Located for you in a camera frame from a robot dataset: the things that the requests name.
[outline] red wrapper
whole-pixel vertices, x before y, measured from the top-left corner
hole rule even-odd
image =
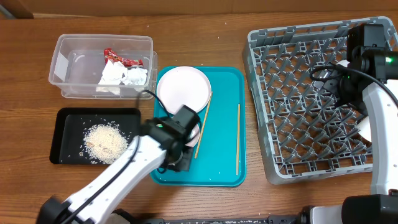
[[[118,56],[111,48],[104,50],[104,56],[105,56],[105,63],[107,63],[108,60],[112,60],[113,63],[121,62],[125,67],[144,66],[142,60],[122,58],[122,57]]]

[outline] white label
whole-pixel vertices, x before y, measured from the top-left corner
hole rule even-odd
[[[63,82],[65,81],[65,77],[67,76],[68,64],[68,59],[61,53],[58,53],[54,74],[58,76]]]

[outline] dish rack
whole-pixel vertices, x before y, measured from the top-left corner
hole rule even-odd
[[[387,17],[253,30],[243,52],[256,107],[264,169],[272,184],[372,171],[372,147],[358,134],[364,116],[316,90],[309,71],[346,59],[347,32],[383,24],[386,46],[398,50]]]

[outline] turquoise tray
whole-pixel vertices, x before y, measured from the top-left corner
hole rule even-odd
[[[166,67],[160,78],[175,67]],[[152,179],[160,185],[235,187],[246,178],[246,117],[243,74],[230,67],[196,67],[211,83],[213,96],[201,140],[198,158],[196,146],[189,171],[172,170],[160,174],[151,172]],[[236,135],[238,104],[241,104],[241,130],[239,150],[239,174],[236,175]],[[203,122],[206,108],[199,112]],[[166,116],[159,102],[155,102],[154,117]]]

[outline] wooden tabletop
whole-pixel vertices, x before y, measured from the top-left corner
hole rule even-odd
[[[128,100],[71,100],[48,81],[62,34],[148,35],[158,69],[169,65],[236,67],[249,31],[281,26],[387,16],[397,11],[306,12],[219,16],[92,17],[0,21],[0,223],[34,223],[52,195],[64,200],[99,175],[103,166],[54,165],[49,152],[55,117],[67,106],[129,107]],[[146,177],[119,205],[138,217],[244,218],[296,214],[306,205],[336,205],[369,193],[371,174],[351,174],[290,185],[268,183],[257,140],[257,120],[247,84],[248,174],[242,185],[164,187]],[[141,104],[153,115],[153,100]]]

